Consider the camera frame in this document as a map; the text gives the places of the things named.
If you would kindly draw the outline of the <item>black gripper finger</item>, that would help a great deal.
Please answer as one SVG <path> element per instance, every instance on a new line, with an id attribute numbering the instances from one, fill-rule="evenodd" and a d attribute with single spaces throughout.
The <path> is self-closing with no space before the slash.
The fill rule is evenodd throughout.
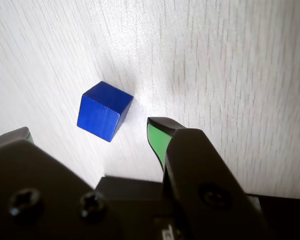
<path id="1" fill-rule="evenodd" d="M 28 128 L 0 135 L 0 240 L 119 240 L 100 194 L 37 147 Z"/>
<path id="2" fill-rule="evenodd" d="M 181 214 L 184 236 L 194 240 L 268 240 L 266 224 L 208 137 L 168 117 L 149 117 L 147 130 L 170 137 L 164 185 Z"/>

